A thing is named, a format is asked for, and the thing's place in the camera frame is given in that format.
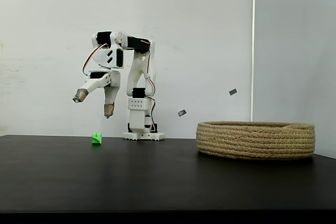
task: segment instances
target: green block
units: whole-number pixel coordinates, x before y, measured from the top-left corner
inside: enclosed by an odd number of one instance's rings
[[[92,143],[101,144],[101,132],[94,132],[92,134]]]

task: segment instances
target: red wire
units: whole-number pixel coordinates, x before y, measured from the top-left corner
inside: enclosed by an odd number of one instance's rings
[[[86,62],[84,63],[84,66],[82,68],[82,72],[83,74],[85,74],[87,76],[87,74],[84,72],[87,64],[89,63],[89,61],[91,60],[92,56],[98,51],[98,49],[102,48],[103,46],[107,45],[106,43],[103,45],[100,45],[99,47],[97,47],[94,51],[92,51],[92,53],[90,54],[90,56],[88,57],[88,59],[86,60]]]

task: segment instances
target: white wall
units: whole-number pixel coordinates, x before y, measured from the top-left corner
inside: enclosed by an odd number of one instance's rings
[[[254,121],[316,125],[336,157],[336,0],[256,0]]]
[[[167,137],[195,137],[200,121],[249,120],[252,0],[0,0],[0,10],[2,135],[126,130],[130,52],[113,117],[103,117],[103,90],[72,101],[101,30],[155,39],[154,119]]]

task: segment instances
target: woven basket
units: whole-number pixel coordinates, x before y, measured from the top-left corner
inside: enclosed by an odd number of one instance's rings
[[[300,159],[315,149],[312,124],[203,122],[196,131],[200,152],[243,159]]]

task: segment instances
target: white robotic arm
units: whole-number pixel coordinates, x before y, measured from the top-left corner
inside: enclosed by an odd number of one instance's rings
[[[120,73],[112,69],[123,68],[123,51],[134,50],[133,64],[128,76],[127,95],[130,122],[128,132],[123,138],[130,140],[151,139],[163,140],[164,133],[158,133],[157,124],[153,120],[155,100],[155,64],[153,41],[129,37],[123,32],[101,31],[92,35],[95,50],[83,66],[84,70],[91,58],[99,64],[99,69],[87,75],[85,84],[77,90],[73,100],[83,102],[86,96],[96,88],[104,88],[104,115],[113,115],[114,102],[120,88]],[[137,87],[141,75],[145,77],[145,87]]]

